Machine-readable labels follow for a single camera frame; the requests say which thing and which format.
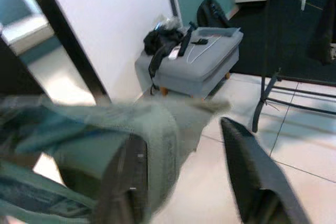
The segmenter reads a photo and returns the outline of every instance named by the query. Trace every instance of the black floor mat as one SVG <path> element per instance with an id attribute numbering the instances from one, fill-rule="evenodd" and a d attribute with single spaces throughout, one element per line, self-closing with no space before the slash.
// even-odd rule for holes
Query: black floor mat
<path id="1" fill-rule="evenodd" d="M 327 1 L 308 0 L 302 12 L 300 0 L 271 0 L 267 76 L 272 76 L 281 67 L 281 74 L 285 76 L 336 83 L 336 62 L 323 66 L 307 56 L 308 42 Z M 242 7 L 230 20 L 244 33 L 239 47 L 239 62 L 232 72 L 261 75 L 265 51 L 265 10 L 265 4 Z M 277 36 L 279 24 L 282 24 L 281 38 Z"/>

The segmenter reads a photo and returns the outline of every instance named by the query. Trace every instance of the black metal stand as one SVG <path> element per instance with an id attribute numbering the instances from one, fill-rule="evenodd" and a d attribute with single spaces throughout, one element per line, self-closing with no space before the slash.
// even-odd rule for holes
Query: black metal stand
<path id="1" fill-rule="evenodd" d="M 284 104 L 284 105 L 287 105 L 287 106 L 291 106 L 291 107 L 295 107 L 295 108 L 299 108 L 299 109 L 303 109 L 303 110 L 309 110 L 309 111 L 315 111 L 315 112 L 320 112 L 320 113 L 325 113 L 325 114 L 336 115 L 336 112 L 334 112 L 334 111 L 321 110 L 321 109 L 311 108 L 311 107 L 307 107 L 307 106 L 301 106 L 301 105 L 294 104 L 294 103 L 291 103 L 291 102 L 285 102 L 285 101 L 281 101 L 281 100 L 278 100 L 278 99 L 273 99 L 273 98 L 268 97 L 272 89 L 280 89 L 280 90 L 293 91 L 295 93 L 311 94 L 311 95 L 317 95 L 317 96 L 320 96 L 320 97 L 329 97 L 329 98 L 335 98 L 336 99 L 336 95 L 330 95 L 330 94 L 311 92 L 311 91 L 306 91 L 306 90 L 297 90 L 297 89 L 290 89 L 290 88 L 283 88 L 283 87 L 275 86 L 275 83 L 277 81 L 281 81 L 282 79 L 287 79 L 287 80 L 291 80 L 291 81 L 300 81 L 300 82 L 303 81 L 303 82 L 309 82 L 309 83 L 319 84 L 319 85 L 336 86 L 336 83 L 331 85 L 330 83 L 321 82 L 321 81 L 314 81 L 314 80 L 307 80 L 307 79 L 301 79 L 301 78 L 291 78 L 291 77 L 281 76 L 280 75 L 281 69 L 279 69 L 272 76 L 272 78 L 269 81 L 267 87 L 265 88 L 265 79 L 266 79 L 266 72 L 267 72 L 267 56 L 268 56 L 269 5 L 270 5 L 270 0 L 267 0 L 267 3 L 266 3 L 266 18 L 265 18 L 266 42 L 265 42 L 264 62 L 263 62 L 262 74 L 261 74 L 261 94 L 260 94 L 260 101 L 258 102 L 258 105 L 256 107 L 256 110 L 255 110 L 254 116 L 253 116 L 253 125 L 252 125 L 253 132 L 258 131 L 258 122 L 259 122 L 259 117 L 260 117 L 260 114 L 261 114 L 261 110 L 262 110 L 264 104 L 267 101 L 277 102 L 277 103 L 281 103 L 281 104 Z M 279 16 L 279 19 L 280 20 L 278 22 L 278 38 L 281 38 L 281 36 L 280 36 L 281 32 L 282 32 L 281 31 L 281 24 L 282 24 L 281 15 Z M 281 56 L 281 46 L 278 47 L 277 51 L 279 52 L 279 56 Z"/>

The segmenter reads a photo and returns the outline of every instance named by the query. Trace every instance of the wooden ottoman leg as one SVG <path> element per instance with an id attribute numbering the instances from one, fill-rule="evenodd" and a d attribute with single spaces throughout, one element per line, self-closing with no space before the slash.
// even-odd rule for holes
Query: wooden ottoman leg
<path id="1" fill-rule="evenodd" d="M 165 97 L 168 94 L 168 89 L 165 87 L 160 87 L 161 94 Z"/>

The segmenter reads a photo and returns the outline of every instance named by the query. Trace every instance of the white cable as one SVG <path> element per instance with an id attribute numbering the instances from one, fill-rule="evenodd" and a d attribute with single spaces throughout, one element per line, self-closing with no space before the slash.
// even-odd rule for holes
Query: white cable
<path id="1" fill-rule="evenodd" d="M 205 48 L 199 55 L 197 55 L 197 56 L 195 57 L 195 59 L 193 59 L 191 62 L 189 62 L 189 56 L 190 56 L 190 54 L 192 53 L 192 51 L 194 50 L 194 48 L 195 48 L 195 44 L 194 44 L 193 48 L 190 50 L 190 52 L 189 52 L 189 54 L 188 54 L 188 57 L 187 57 L 187 63 L 188 63 L 188 64 L 192 64 L 192 63 L 193 63 L 199 56 L 201 56 L 203 53 L 205 53 L 206 50 L 208 50 L 210 47 L 212 47 L 213 44 L 216 43 L 220 38 L 221 38 L 221 36 L 219 36 L 214 42 L 211 43 L 210 46 L 208 46 L 207 48 Z"/>

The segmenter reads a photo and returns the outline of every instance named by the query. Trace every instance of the gray ottoman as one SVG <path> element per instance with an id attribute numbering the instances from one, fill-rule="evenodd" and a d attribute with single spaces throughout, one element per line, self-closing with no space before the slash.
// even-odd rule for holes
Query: gray ottoman
<path id="1" fill-rule="evenodd" d="M 209 30 L 209 28 L 197 29 L 193 32 L 191 41 L 199 39 L 202 29 Z M 161 88 L 164 95 L 167 90 L 173 90 L 206 98 L 238 61 L 238 46 L 242 38 L 241 32 L 235 33 L 232 37 L 208 37 L 207 45 L 190 44 L 183 57 L 178 57 L 176 60 L 165 57 L 153 78 L 154 84 Z M 135 62 L 139 81 L 142 85 L 144 81 L 147 82 L 147 87 L 150 83 L 148 67 L 151 59 L 152 56 L 143 51 Z"/>

